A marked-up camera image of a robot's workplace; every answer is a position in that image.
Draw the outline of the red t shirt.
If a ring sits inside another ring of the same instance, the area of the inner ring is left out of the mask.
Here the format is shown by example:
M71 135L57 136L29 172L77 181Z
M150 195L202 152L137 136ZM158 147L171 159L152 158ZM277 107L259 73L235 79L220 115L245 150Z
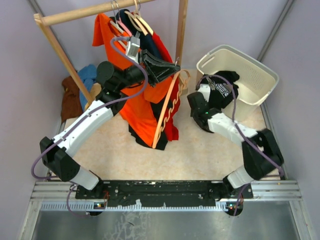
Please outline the red t shirt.
M173 60L171 58L169 51L167 50L167 48L163 44L161 38L156 34L155 31L153 33L152 40L154 41L162 59L166 62L172 63ZM178 109L180 107L180 100L178 100L176 103L177 109L174 109L171 113L169 113L169 108L171 108L173 106L173 101L177 97L178 90L179 90L179 84L176 81L175 85L172 89L171 95L169 97L167 111L165 112L165 115L164 115L164 117L168 117L168 121L165 124L165 128L164 128L164 132L165 132L165 135L166 135L166 138L168 141L177 141L179 139L179 130L176 126L174 126L173 116L176 114L176 112L178 111Z

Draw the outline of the beige wooden hanger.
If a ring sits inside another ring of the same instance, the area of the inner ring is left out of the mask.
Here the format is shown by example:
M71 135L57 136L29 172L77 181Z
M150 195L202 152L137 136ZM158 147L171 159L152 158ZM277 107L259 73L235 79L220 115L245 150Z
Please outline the beige wooden hanger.
M133 12L129 12L125 10L124 13L128 16L130 22L132 23L133 27L142 32L144 36L151 35L153 36L154 31L150 27L150 25L142 18L140 13L141 2L139 0L134 0L135 10Z

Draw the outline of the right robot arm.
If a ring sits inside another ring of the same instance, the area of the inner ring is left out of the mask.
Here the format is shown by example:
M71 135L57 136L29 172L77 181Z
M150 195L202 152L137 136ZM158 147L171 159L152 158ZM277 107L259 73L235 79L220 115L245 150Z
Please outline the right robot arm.
M235 198L241 187L266 177L277 169L283 175L284 158L274 134L267 128L255 130L229 118L221 110L210 108L204 94L196 91L187 96L190 116L208 133L219 134L242 150L243 165L225 176L212 188L215 200Z

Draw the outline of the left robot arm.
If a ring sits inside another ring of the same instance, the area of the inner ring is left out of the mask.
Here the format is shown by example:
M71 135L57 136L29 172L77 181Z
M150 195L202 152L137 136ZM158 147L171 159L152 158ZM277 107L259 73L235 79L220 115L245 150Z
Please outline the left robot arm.
M117 115L130 96L122 90L138 83L152 86L163 82L180 71L180 66L153 56L147 50L137 53L132 65L120 69L109 61L103 61L96 69L96 81L101 92L89 108L67 130L52 139L44 137L40 141L39 159L63 182L70 182L86 189L91 197L103 195L103 181L93 172L80 166L74 155L82 144L101 125Z

